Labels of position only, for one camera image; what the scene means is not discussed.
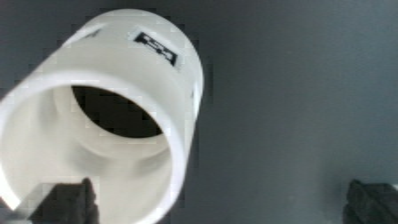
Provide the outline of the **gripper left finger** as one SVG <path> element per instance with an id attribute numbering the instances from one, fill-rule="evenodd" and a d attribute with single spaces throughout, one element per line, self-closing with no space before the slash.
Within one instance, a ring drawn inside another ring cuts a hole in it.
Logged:
<path id="1" fill-rule="evenodd" d="M 99 224 L 96 193 L 89 179 L 57 184 L 34 210 L 32 224 Z"/>

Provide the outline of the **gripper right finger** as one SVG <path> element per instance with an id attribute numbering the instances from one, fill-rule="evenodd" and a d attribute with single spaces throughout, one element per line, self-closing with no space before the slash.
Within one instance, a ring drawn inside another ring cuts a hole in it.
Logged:
<path id="1" fill-rule="evenodd" d="M 350 182 L 343 224 L 398 224 L 398 189 L 391 184 Z"/>

